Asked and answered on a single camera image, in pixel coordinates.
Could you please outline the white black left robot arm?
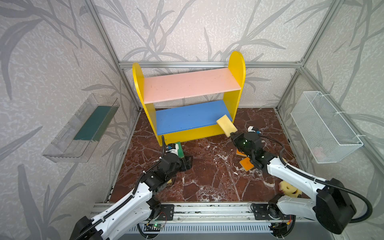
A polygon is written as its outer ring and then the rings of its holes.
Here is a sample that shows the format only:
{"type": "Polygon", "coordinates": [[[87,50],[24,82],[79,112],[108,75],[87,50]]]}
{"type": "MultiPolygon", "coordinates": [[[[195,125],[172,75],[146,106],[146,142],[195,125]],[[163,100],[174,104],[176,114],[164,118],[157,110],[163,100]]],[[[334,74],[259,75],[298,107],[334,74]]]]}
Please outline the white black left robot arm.
{"type": "Polygon", "coordinates": [[[170,179],[192,168],[193,156],[180,158],[166,153],[148,171],[143,172],[133,190],[107,210],[89,219],[82,217],[75,224],[71,240],[117,240],[132,227],[153,220],[161,213],[156,194],[170,179]]]}

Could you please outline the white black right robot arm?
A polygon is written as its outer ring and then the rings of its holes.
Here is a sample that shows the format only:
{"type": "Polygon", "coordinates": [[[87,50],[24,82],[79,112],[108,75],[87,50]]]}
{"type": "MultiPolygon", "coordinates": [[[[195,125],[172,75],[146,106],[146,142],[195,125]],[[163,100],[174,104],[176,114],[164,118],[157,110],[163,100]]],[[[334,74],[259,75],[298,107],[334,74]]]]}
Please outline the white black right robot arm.
{"type": "Polygon", "coordinates": [[[284,161],[282,147],[275,155],[264,150],[263,136],[258,131],[229,133],[236,149],[249,157],[243,166],[265,170],[307,195],[306,199],[287,195],[275,197],[272,205],[284,215],[317,221],[333,234],[340,235],[348,224],[360,223],[371,217],[373,206],[363,195],[345,188],[337,179],[325,180],[310,175],[284,161]]]}

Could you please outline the yellow pink blue wooden shelf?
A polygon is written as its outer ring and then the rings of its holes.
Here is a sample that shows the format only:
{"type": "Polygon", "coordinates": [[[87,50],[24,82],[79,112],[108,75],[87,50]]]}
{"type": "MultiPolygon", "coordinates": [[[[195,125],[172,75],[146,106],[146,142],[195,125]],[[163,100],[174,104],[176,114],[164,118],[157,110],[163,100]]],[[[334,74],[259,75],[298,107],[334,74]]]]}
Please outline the yellow pink blue wooden shelf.
{"type": "Polygon", "coordinates": [[[226,134],[234,123],[246,80],[242,53],[227,67],[145,77],[133,63],[137,95],[160,146],[226,134]]]}

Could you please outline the yellow smiley face sponge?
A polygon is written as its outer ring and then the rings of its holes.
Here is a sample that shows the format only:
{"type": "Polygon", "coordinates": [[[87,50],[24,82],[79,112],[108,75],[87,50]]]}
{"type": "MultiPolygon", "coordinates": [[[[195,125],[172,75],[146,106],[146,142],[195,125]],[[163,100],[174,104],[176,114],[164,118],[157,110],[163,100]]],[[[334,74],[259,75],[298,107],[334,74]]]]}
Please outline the yellow smiley face sponge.
{"type": "Polygon", "coordinates": [[[299,196],[301,196],[303,194],[303,192],[301,190],[290,185],[286,181],[281,181],[279,183],[279,189],[284,195],[292,197],[292,198],[298,198],[299,196]]]}

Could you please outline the pink item in basket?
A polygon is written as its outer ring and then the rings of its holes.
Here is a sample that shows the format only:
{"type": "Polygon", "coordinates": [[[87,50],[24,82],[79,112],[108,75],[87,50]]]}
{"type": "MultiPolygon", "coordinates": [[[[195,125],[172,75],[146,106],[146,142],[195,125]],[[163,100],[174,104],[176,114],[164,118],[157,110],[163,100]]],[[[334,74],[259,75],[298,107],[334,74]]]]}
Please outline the pink item in basket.
{"type": "Polygon", "coordinates": [[[322,147],[313,148],[313,155],[317,160],[325,159],[327,156],[324,153],[324,149],[322,147]]]}

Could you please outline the green scouring pad in bin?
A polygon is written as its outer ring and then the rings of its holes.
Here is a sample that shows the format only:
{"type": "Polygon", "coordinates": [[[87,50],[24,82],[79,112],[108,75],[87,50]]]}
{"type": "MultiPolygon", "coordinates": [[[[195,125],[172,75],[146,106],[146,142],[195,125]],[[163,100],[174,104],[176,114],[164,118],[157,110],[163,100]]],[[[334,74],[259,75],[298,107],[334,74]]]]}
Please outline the green scouring pad in bin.
{"type": "Polygon", "coordinates": [[[74,140],[99,142],[118,108],[118,106],[96,107],[94,112],[75,135],[74,140]]]}

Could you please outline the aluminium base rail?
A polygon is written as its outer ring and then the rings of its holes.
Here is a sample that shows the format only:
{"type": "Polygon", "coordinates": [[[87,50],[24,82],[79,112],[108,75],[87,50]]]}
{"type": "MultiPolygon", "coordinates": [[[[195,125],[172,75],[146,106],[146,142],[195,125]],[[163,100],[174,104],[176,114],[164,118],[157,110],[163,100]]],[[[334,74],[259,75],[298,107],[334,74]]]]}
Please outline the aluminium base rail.
{"type": "Polygon", "coordinates": [[[143,233],[146,237],[158,234],[210,234],[210,233],[271,233],[283,224],[302,229],[304,224],[320,226],[308,217],[279,214],[272,216],[266,202],[201,202],[168,203],[161,206],[160,214],[149,219],[151,210],[143,203],[128,213],[116,212],[96,226],[102,230],[104,240],[117,240],[125,234],[143,233]]]}

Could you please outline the clear plastic wall bin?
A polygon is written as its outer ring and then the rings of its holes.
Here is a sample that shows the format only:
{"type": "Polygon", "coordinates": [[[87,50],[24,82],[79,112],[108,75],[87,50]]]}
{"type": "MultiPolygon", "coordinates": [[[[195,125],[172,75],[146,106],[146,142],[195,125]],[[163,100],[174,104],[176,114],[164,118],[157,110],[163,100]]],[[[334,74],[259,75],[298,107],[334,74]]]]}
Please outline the clear plastic wall bin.
{"type": "Polygon", "coordinates": [[[120,107],[117,97],[90,94],[42,155],[54,163],[86,163],[120,107]]]}

